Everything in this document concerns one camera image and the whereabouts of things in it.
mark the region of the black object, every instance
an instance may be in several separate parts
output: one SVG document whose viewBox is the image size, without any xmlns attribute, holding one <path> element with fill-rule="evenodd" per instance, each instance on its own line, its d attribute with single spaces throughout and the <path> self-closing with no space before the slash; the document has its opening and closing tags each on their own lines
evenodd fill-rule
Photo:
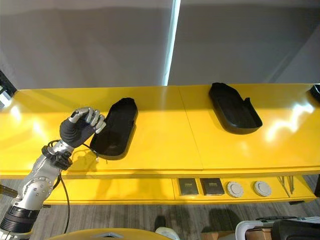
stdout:
<svg viewBox="0 0 320 240">
<path fill-rule="evenodd" d="M 68 195 L 68 191 L 67 191 L 67 187 L 65 185 L 65 182 L 61 176 L 61 172 L 58 176 L 58 179 L 60 179 L 60 182 L 62 183 L 63 189 L 64 189 L 64 193 L 65 193 L 65 197 L 66 197 L 66 202 L 67 202 L 67 218 L 66 218 L 66 224 L 65 224 L 65 228 L 64 228 L 64 234 L 67 232 L 68 230 L 68 226 L 69 226 L 69 221 L 70 221 L 70 200 L 69 200 L 69 195 Z"/>
<path fill-rule="evenodd" d="M 13 84 L 9 81 L 6 75 L 0 70 L 0 85 L 4 88 L 7 94 L 12 98 L 17 89 Z"/>
<path fill-rule="evenodd" d="M 162 215 L 156 216 L 156 219 L 154 221 L 154 232 L 160 228 L 160 227 L 166 227 L 166 217 Z"/>
<path fill-rule="evenodd" d="M 95 129 L 83 117 L 76 123 L 70 122 L 68 119 L 64 120 L 59 131 L 61 139 L 73 148 L 79 147 L 95 133 Z"/>
<path fill-rule="evenodd" d="M 320 224 L 279 220 L 274 222 L 271 236 L 272 240 L 319 240 Z"/>
<path fill-rule="evenodd" d="M 39 212 L 39 210 L 27 210 L 11 206 L 0 224 L 0 228 L 14 233 L 29 233 Z"/>
<path fill-rule="evenodd" d="M 0 184 L 0 194 L 6 195 L 10 198 L 16 198 L 18 195 L 18 192 L 10 187 L 3 186 Z"/>
<path fill-rule="evenodd" d="M 310 89 L 310 93 L 320 103 L 320 84 L 314 84 Z"/>
<path fill-rule="evenodd" d="M 179 178 L 180 191 L 182 195 L 198 195 L 198 188 L 194 178 Z"/>
<path fill-rule="evenodd" d="M 102 156 L 121 157 L 134 130 L 137 113 L 133 98 L 122 98 L 113 104 L 104 120 L 106 126 L 99 134 L 94 134 L 90 148 Z"/>
<path fill-rule="evenodd" d="M 289 201 L 290 205 L 298 205 L 298 204 L 303 204 L 305 201 Z"/>
<path fill-rule="evenodd" d="M 211 196 L 225 194 L 220 178 L 201 178 L 200 181 L 204 195 Z"/>
<path fill-rule="evenodd" d="M 215 82 L 209 96 L 215 114 L 225 130 L 233 134 L 249 134 L 262 126 L 262 121 L 247 97 L 243 100 L 234 88 Z"/>
<path fill-rule="evenodd" d="M 256 220 L 261 221 L 263 223 L 267 223 L 268 221 L 286 220 L 286 219 L 297 219 L 297 217 L 296 216 L 265 216 L 265 217 L 258 217 Z"/>
<path fill-rule="evenodd" d="M 65 151 L 63 153 L 57 151 L 52 154 L 48 151 L 48 146 L 43 146 L 41 149 L 42 154 L 51 160 L 52 164 L 62 170 L 67 170 L 71 165 L 72 161 L 70 159 L 71 153 Z"/>
<path fill-rule="evenodd" d="M 318 180 L 316 181 L 316 186 L 314 190 L 314 195 L 320 198 L 320 174 L 318 175 Z"/>
</svg>

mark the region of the black bracket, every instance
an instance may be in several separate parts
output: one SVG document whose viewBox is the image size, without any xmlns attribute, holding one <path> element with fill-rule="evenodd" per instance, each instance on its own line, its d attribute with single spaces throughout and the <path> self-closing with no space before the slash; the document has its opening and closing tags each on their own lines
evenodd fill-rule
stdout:
<svg viewBox="0 0 320 240">
<path fill-rule="evenodd" d="M 316 182 L 316 187 L 315 187 L 315 190 L 314 190 L 314 195 L 317 197 L 317 198 L 320 198 L 320 174 L 318 175 L 318 180 Z"/>
<path fill-rule="evenodd" d="M 290 201 L 290 205 L 298 205 L 298 204 L 303 204 L 305 201 Z"/>
<path fill-rule="evenodd" d="M 48 151 L 48 146 L 45 145 L 41 149 L 41 152 L 46 158 L 50 159 L 52 164 L 57 168 L 67 170 L 72 165 L 72 161 L 70 159 L 71 153 L 68 151 L 65 151 L 63 153 L 57 151 L 52 154 Z"/>
</svg>

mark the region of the wire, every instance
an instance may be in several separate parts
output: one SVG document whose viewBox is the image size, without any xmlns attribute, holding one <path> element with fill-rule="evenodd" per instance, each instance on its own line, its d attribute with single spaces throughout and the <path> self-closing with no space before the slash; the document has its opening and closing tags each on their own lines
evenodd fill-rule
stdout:
<svg viewBox="0 0 320 240">
<path fill-rule="evenodd" d="M 87 147 L 88 149 L 90 149 L 91 152 L 93 152 L 97 158 L 99 157 L 99 154 L 98 154 L 95 150 L 93 150 L 91 147 L 89 147 L 87 144 L 82 143 L 82 145 L 85 146 L 85 147 Z"/>
<path fill-rule="evenodd" d="M 59 140 L 52 140 L 48 143 L 48 146 L 49 147 L 53 147 L 54 143 L 57 143 L 59 142 Z M 87 144 L 85 143 L 82 143 L 83 146 L 87 147 L 88 149 L 90 149 L 95 155 L 96 155 L 96 158 L 98 158 L 98 153 L 93 150 L 91 147 L 89 147 Z M 67 219 L 66 219 L 66 224 L 65 224 L 65 228 L 64 228 L 64 234 L 67 232 L 68 230 L 68 226 L 69 226 L 69 221 L 70 221 L 70 200 L 69 200 L 69 195 L 68 195 L 68 191 L 67 191 L 67 188 L 66 188 L 66 185 L 65 185 L 65 182 L 64 180 L 62 179 L 62 176 L 61 176 L 61 172 L 58 176 L 58 179 L 57 181 L 55 182 L 54 186 L 53 186 L 53 189 L 55 189 L 59 183 L 62 183 L 62 186 L 63 186 L 63 189 L 64 189 L 64 192 L 65 192 L 65 196 L 66 196 L 66 201 L 67 201 L 67 208 L 68 208 L 68 212 L 67 212 Z"/>
<path fill-rule="evenodd" d="M 60 178 L 58 178 L 55 182 L 55 184 L 53 185 L 53 189 L 55 189 L 60 183 Z"/>
<path fill-rule="evenodd" d="M 62 179 L 61 173 L 59 174 L 59 179 L 60 179 L 60 181 L 61 181 L 61 183 L 62 183 L 62 186 L 63 186 L 63 188 L 64 188 L 64 192 L 65 192 L 65 196 L 66 196 L 66 201 L 67 201 L 67 204 L 68 204 L 68 216 L 67 216 L 67 219 L 66 219 L 66 224 L 65 224 L 65 229 L 64 229 L 64 234 L 65 234 L 65 233 L 67 232 L 67 230 L 68 230 L 69 220 L 70 220 L 70 200 L 69 200 L 68 191 L 67 191 L 65 182 L 64 182 L 64 180 Z"/>
<path fill-rule="evenodd" d="M 59 140 L 52 140 L 48 143 L 48 146 L 53 147 L 54 146 L 53 143 L 57 143 L 57 142 L 59 142 Z"/>
</svg>

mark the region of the yellow shelf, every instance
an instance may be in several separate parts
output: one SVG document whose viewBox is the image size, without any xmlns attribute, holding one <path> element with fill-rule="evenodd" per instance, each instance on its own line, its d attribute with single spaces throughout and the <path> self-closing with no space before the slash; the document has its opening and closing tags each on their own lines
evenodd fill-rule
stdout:
<svg viewBox="0 0 320 240">
<path fill-rule="evenodd" d="M 99 159 L 77 148 L 67 179 L 254 177 L 320 173 L 320 104 L 311 84 L 232 84 L 250 97 L 263 126 L 236 135 L 222 129 L 209 85 L 32 89 L 0 112 L 0 178 L 23 178 L 41 148 L 59 138 L 60 123 L 79 107 L 104 114 L 123 97 L 139 113 L 127 155 Z"/>
<path fill-rule="evenodd" d="M 235 198 L 227 194 L 226 185 L 234 181 L 242 185 L 244 194 Z M 255 181 L 267 182 L 272 190 L 268 197 L 254 192 Z M 67 179 L 65 180 L 71 204 L 238 204 L 263 202 L 312 201 L 316 199 L 302 176 L 294 177 L 294 193 L 286 194 L 277 177 L 221 178 L 224 195 L 205 196 L 196 179 L 199 195 L 182 196 L 176 178 L 116 178 L 116 179 Z M 66 204 L 60 184 L 46 204 Z"/>
</svg>

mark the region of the white lid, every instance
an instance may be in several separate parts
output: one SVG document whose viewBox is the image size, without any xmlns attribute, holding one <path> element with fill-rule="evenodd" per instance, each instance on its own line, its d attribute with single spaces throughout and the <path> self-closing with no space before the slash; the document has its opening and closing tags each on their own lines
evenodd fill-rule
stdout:
<svg viewBox="0 0 320 240">
<path fill-rule="evenodd" d="M 229 194 L 235 198 L 240 198 L 244 194 L 243 187 L 235 181 L 230 181 L 227 185 L 227 189 Z"/>
<path fill-rule="evenodd" d="M 254 184 L 254 190 L 262 197 L 268 197 L 272 192 L 271 187 L 265 181 L 256 181 Z"/>
</svg>

